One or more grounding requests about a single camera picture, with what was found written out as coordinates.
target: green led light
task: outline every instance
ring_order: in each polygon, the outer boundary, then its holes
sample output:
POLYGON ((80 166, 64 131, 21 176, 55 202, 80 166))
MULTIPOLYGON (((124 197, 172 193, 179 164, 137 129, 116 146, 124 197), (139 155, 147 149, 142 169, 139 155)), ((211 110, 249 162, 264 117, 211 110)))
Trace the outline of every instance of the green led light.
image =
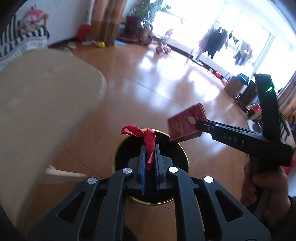
POLYGON ((266 93, 271 92, 271 90, 272 90, 272 87, 269 87, 266 93))

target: red ribbon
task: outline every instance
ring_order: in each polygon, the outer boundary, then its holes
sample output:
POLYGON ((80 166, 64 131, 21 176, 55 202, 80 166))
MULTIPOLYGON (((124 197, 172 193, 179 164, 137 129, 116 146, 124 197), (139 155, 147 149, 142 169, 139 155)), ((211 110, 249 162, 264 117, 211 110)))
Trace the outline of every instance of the red ribbon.
POLYGON ((146 168, 149 171, 153 166, 154 161, 154 148, 156 139, 154 131, 150 128, 148 128, 146 131, 142 131, 136 126, 128 125, 122 128, 121 134, 127 134, 134 137, 144 137, 147 154, 146 168))

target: wooden stool leg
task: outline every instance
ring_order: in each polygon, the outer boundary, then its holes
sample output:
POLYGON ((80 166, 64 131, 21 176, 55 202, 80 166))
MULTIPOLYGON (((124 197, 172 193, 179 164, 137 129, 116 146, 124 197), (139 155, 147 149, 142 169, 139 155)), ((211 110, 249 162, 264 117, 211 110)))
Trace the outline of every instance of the wooden stool leg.
POLYGON ((65 172, 56 170, 53 166, 46 168, 40 183, 69 183, 69 182, 82 182, 86 180, 87 176, 82 173, 65 172))

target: human hand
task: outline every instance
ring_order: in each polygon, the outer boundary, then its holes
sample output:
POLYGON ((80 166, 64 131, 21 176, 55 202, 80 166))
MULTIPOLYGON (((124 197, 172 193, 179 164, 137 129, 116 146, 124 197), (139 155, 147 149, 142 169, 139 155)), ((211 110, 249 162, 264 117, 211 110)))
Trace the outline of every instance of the human hand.
POLYGON ((281 172, 266 172, 252 177, 250 162, 244 167, 241 203, 246 207, 257 201, 256 186, 268 190, 269 203, 263 214, 268 226, 275 226, 289 211, 291 202, 288 198, 288 182, 284 170, 281 172))

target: window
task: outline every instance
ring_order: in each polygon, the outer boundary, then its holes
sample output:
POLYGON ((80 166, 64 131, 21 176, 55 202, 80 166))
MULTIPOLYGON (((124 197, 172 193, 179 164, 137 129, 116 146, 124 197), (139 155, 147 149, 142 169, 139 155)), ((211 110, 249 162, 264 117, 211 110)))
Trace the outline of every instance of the window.
POLYGON ((288 41, 275 37, 257 74, 270 74, 274 88, 278 91, 288 83, 295 72, 295 66, 296 47, 291 46, 288 41))
POLYGON ((217 21, 230 33, 233 31, 240 14, 241 10, 227 2, 217 21))
POLYGON ((171 38, 189 47, 196 48, 198 41, 207 32, 219 15, 225 0, 167 0, 169 13, 158 12, 153 22, 153 32, 164 35, 173 29, 171 38))
POLYGON ((270 36, 270 33, 265 28, 244 12, 240 14, 237 24, 233 29, 233 34, 236 38, 241 38, 250 44, 253 49, 253 58, 251 59, 253 63, 255 63, 260 56, 270 36))

